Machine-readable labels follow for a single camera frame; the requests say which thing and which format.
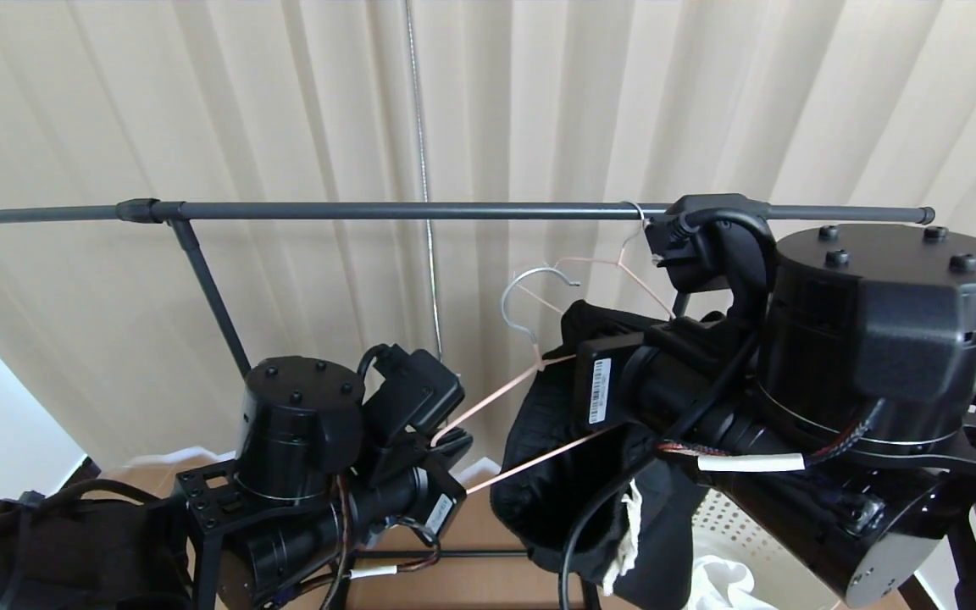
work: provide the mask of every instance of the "bolt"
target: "bolt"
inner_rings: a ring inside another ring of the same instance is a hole
[[[948,228],[946,227],[925,227],[925,241],[943,241],[948,239]]]
[[[845,250],[832,250],[826,255],[826,266],[845,267],[849,263],[849,252]]]
[[[960,274],[969,274],[976,270],[976,256],[973,254],[956,254],[952,256],[948,268]]]

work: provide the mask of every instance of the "curtain fold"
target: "curtain fold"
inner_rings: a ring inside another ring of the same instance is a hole
[[[976,3],[411,3],[435,201],[733,191],[932,205],[976,235]],[[0,208],[418,201],[411,79],[397,0],[3,0]],[[434,350],[423,223],[195,225],[252,360]],[[615,258],[636,223],[434,228],[445,360],[472,404],[530,364],[499,315],[511,275]],[[642,240],[626,260],[671,301]],[[581,288],[528,286],[661,312],[612,267],[563,268]],[[520,292],[511,310],[557,340],[557,313]],[[166,228],[0,227],[0,355],[98,463],[236,444],[236,368]],[[471,419],[476,455],[499,457],[519,398]]]

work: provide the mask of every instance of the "white perforated basket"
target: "white perforated basket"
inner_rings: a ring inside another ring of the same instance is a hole
[[[752,592],[779,610],[830,610],[838,598],[805,565],[729,498],[709,491],[692,517],[695,557],[715,555],[744,563],[755,576]]]

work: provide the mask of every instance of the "black garment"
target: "black garment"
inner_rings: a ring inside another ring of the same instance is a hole
[[[577,301],[561,321],[563,344],[546,359],[574,354],[582,341],[618,336],[661,324],[634,313],[596,308]],[[507,436],[503,470],[585,436],[574,421],[574,360],[539,372]],[[572,451],[539,463],[491,487],[496,517],[522,541],[540,568],[558,572],[574,517],[618,472],[652,449],[656,436],[627,424]],[[678,610],[688,602],[692,541],[690,516],[706,494],[679,467],[655,461],[635,479],[642,493],[642,526],[635,568],[616,580],[615,594],[647,610]],[[600,583],[627,529],[624,506],[605,503],[579,537],[572,567],[582,579]]]

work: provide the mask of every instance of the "barcode label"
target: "barcode label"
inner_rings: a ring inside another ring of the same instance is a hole
[[[605,420],[608,407],[608,372],[613,369],[613,360],[604,358],[593,363],[593,386],[590,389],[590,424],[600,424]]]
[[[446,523],[446,516],[450,514],[450,509],[453,506],[454,501],[450,499],[450,496],[439,496],[438,501],[435,502],[435,508],[431,509],[431,514],[427,518],[427,524],[424,524],[427,529],[431,530],[431,533],[439,534],[439,529]]]

